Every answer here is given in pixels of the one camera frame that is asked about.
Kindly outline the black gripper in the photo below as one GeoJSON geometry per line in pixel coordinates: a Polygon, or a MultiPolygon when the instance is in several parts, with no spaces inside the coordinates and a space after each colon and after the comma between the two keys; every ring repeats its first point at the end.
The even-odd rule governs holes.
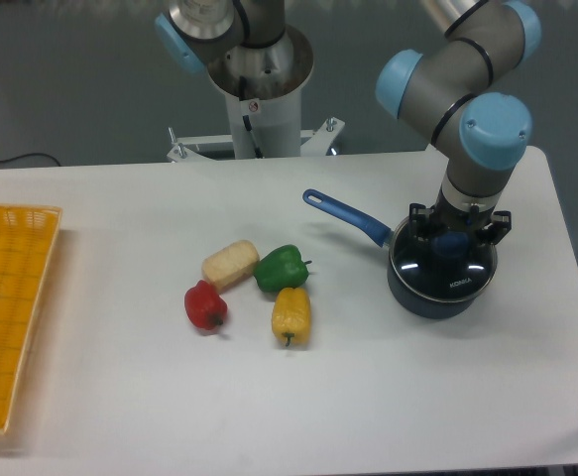
{"type": "Polygon", "coordinates": [[[497,246],[512,231],[512,214],[507,210],[482,209],[478,204],[465,210],[447,200],[437,200],[432,207],[411,203],[407,218],[408,238],[418,246],[464,248],[497,246]]]}

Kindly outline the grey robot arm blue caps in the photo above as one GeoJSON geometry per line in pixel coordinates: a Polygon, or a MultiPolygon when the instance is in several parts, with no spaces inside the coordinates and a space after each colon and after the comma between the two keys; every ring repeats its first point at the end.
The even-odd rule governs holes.
{"type": "MultiPolygon", "coordinates": [[[[512,226],[497,204],[532,120],[522,102],[492,85],[537,49],[541,25],[520,1],[427,1],[424,9],[445,47],[430,57],[397,53],[375,87],[381,106],[448,160],[436,203],[412,206],[408,229],[417,240],[457,231],[497,244],[512,226]]],[[[301,92],[314,58],[283,2],[173,1],[155,28],[181,68],[206,71],[223,94],[237,158],[304,152],[301,92]]]]}

